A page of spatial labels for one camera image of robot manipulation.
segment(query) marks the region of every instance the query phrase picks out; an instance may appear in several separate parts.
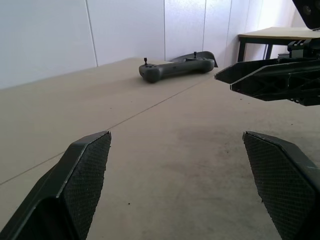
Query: tabletop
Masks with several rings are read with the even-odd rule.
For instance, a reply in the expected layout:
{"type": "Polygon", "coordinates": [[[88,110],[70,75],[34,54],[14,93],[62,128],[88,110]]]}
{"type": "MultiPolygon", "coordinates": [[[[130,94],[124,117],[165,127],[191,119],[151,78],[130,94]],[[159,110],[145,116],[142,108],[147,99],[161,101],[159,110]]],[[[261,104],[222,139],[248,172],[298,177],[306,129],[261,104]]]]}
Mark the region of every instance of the tabletop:
{"type": "Polygon", "coordinates": [[[240,38],[264,39],[292,39],[304,40],[320,38],[319,31],[312,31],[307,27],[269,27],[257,31],[239,34],[240,38]]]}
{"type": "Polygon", "coordinates": [[[320,108],[232,92],[214,80],[217,69],[149,84],[142,63],[130,58],[0,91],[0,229],[71,142],[110,130],[88,240],[280,240],[242,133],[293,142],[318,164],[320,108]]]}

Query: black object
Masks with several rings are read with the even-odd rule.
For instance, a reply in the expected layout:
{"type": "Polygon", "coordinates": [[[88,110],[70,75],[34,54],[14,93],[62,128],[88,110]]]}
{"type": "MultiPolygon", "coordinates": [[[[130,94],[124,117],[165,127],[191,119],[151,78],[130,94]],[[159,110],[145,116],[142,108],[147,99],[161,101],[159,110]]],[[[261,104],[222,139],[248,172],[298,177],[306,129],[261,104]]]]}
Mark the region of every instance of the black object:
{"type": "Polygon", "coordinates": [[[104,184],[108,131],[72,143],[0,232],[1,240],[85,240],[104,184]]]}
{"type": "Polygon", "coordinates": [[[182,62],[167,64],[144,64],[139,67],[139,73],[149,83],[156,83],[159,80],[173,74],[180,73],[208,73],[214,69],[215,61],[206,58],[186,58],[182,62]]]}
{"type": "Polygon", "coordinates": [[[289,58],[238,62],[215,75],[234,92],[264,101],[320,104],[320,38],[293,41],[289,58]]]}
{"type": "Polygon", "coordinates": [[[174,59],[171,59],[169,62],[173,62],[173,63],[184,62],[184,61],[186,61],[186,59],[191,59],[191,58],[212,59],[212,60],[214,60],[214,67],[218,68],[218,64],[217,64],[215,55],[210,51],[198,51],[198,52],[194,51],[191,54],[178,56],[174,59]]]}
{"type": "Polygon", "coordinates": [[[320,29],[320,0],[293,0],[293,3],[309,29],[320,29]]]}
{"type": "Polygon", "coordinates": [[[259,196],[283,240],[320,239],[320,169],[293,143],[247,131],[259,196]]]}
{"type": "Polygon", "coordinates": [[[267,38],[267,37],[250,37],[239,36],[240,46],[238,53],[238,62],[245,60],[247,44],[263,44],[268,45],[266,50],[265,59],[268,60],[271,57],[273,45],[287,46],[292,41],[300,41],[300,39],[284,39],[284,38],[267,38]]]}

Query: game controller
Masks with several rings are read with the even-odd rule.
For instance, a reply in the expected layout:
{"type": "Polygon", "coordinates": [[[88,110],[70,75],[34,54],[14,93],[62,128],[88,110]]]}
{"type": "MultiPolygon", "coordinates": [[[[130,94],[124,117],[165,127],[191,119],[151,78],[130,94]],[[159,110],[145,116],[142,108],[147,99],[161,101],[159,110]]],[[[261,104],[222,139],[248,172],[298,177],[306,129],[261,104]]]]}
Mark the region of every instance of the game controller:
{"type": "Polygon", "coordinates": [[[156,83],[159,80],[178,73],[208,73],[215,67],[213,59],[199,58],[194,52],[194,58],[186,58],[181,62],[173,62],[167,64],[148,64],[147,58],[144,58],[144,65],[139,67],[139,73],[144,80],[149,83],[156,83]]]}

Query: floor seam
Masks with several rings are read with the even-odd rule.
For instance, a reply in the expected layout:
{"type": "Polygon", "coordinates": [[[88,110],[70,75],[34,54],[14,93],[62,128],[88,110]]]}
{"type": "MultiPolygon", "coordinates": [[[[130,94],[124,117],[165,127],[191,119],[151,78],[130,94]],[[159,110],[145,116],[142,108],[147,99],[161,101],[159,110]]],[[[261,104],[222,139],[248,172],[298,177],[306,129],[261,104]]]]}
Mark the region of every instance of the floor seam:
{"type": "MultiPolygon", "coordinates": [[[[208,78],[208,79],[206,79],[206,80],[203,80],[203,81],[197,82],[196,84],[193,84],[193,85],[191,85],[191,86],[189,86],[189,87],[187,87],[187,88],[185,88],[185,89],[183,89],[183,90],[181,90],[181,91],[179,91],[179,92],[175,93],[174,95],[169,96],[169,97],[167,97],[166,99],[164,99],[164,100],[162,100],[162,101],[160,101],[160,102],[158,102],[158,103],[156,103],[156,104],[154,104],[154,105],[152,105],[152,106],[150,106],[150,107],[146,108],[145,110],[142,110],[142,111],[140,111],[140,112],[138,112],[138,113],[136,113],[136,114],[134,114],[134,115],[132,115],[132,116],[128,117],[127,119],[125,119],[125,120],[123,120],[123,121],[121,121],[121,122],[119,122],[119,123],[117,123],[117,124],[115,124],[115,125],[113,125],[113,126],[109,127],[109,128],[108,128],[108,129],[106,129],[105,131],[109,131],[109,130],[111,130],[111,129],[113,129],[113,128],[117,127],[117,126],[119,126],[120,124],[123,124],[123,123],[125,123],[126,121],[129,121],[130,119],[133,119],[134,117],[136,117],[136,116],[138,116],[138,115],[140,115],[140,114],[142,114],[142,113],[144,113],[144,112],[146,112],[146,111],[148,111],[148,110],[152,109],[153,107],[158,106],[158,105],[160,105],[160,104],[164,103],[165,101],[167,101],[167,100],[169,100],[169,99],[171,99],[171,98],[173,98],[173,97],[175,97],[175,96],[177,96],[177,95],[179,95],[179,94],[181,94],[181,93],[183,93],[183,92],[185,92],[185,91],[187,91],[187,90],[189,90],[189,89],[191,89],[191,88],[193,88],[193,87],[195,87],[195,86],[197,86],[197,85],[199,85],[199,84],[202,84],[202,83],[205,83],[205,82],[209,81],[210,79],[212,79],[212,77],[209,77],[209,78],[208,78]]],[[[1,182],[1,183],[0,183],[0,186],[1,186],[1,185],[3,185],[3,184],[5,184],[5,183],[7,183],[7,182],[9,182],[9,181],[11,181],[11,180],[13,180],[13,179],[15,179],[15,178],[17,178],[17,177],[19,177],[19,176],[21,176],[21,175],[23,175],[23,174],[25,174],[25,173],[27,173],[27,172],[29,172],[29,171],[31,171],[32,169],[35,169],[36,167],[40,166],[41,164],[44,164],[44,163],[46,163],[46,162],[48,162],[48,161],[50,161],[50,160],[52,160],[52,159],[54,159],[54,158],[58,157],[59,155],[62,155],[63,153],[65,153],[65,151],[60,152],[60,153],[56,154],[56,155],[55,155],[55,156],[53,156],[53,157],[50,157],[49,159],[47,159],[47,160],[45,160],[45,161],[43,161],[43,162],[41,162],[41,163],[39,163],[39,164],[37,164],[37,165],[35,165],[35,166],[33,166],[33,167],[31,167],[31,168],[27,169],[27,170],[25,170],[25,171],[23,171],[23,172],[21,172],[21,173],[17,174],[16,176],[13,176],[13,177],[9,178],[8,180],[6,180],[6,181],[4,181],[4,182],[1,182]]]]}

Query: panel seam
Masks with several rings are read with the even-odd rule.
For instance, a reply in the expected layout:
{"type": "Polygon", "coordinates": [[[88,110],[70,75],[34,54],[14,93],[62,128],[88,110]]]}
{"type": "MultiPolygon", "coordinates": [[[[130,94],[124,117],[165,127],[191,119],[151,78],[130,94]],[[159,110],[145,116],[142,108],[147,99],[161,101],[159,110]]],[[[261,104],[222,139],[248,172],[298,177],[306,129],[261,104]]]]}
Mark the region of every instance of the panel seam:
{"type": "Polygon", "coordinates": [[[264,5],[264,0],[261,1],[261,6],[260,6],[260,14],[259,14],[259,20],[258,20],[258,26],[257,29],[259,29],[259,24],[260,24],[260,18],[261,18],[261,12],[262,12],[262,7],[264,5]]]}
{"type": "Polygon", "coordinates": [[[223,66],[226,65],[226,55],[227,55],[227,46],[228,46],[228,37],[229,37],[229,28],[230,28],[230,18],[231,18],[231,10],[232,10],[232,0],[230,3],[230,12],[229,12],[229,22],[228,22],[228,32],[226,34],[226,41],[225,41],[225,51],[224,51],[224,61],[223,61],[223,66]]]}
{"type": "Polygon", "coordinates": [[[88,0],[85,0],[85,7],[86,7],[86,13],[88,15],[88,20],[89,20],[89,28],[90,28],[90,34],[91,34],[91,40],[92,40],[92,46],[93,46],[95,66],[98,67],[96,44],[95,44],[94,33],[93,33],[93,30],[92,30],[92,25],[91,25],[91,18],[90,18],[89,7],[88,7],[88,0]]]}
{"type": "Polygon", "coordinates": [[[164,60],[166,61],[166,0],[163,0],[164,60]]]}
{"type": "Polygon", "coordinates": [[[207,13],[207,0],[205,0],[205,5],[204,5],[202,51],[204,51],[204,46],[205,46],[206,13],[207,13]]]}
{"type": "Polygon", "coordinates": [[[245,27],[244,27],[244,31],[245,31],[245,32],[247,32],[247,23],[248,23],[250,3],[251,3],[251,0],[249,0],[248,10],[247,10],[247,12],[246,12],[245,27]]]}

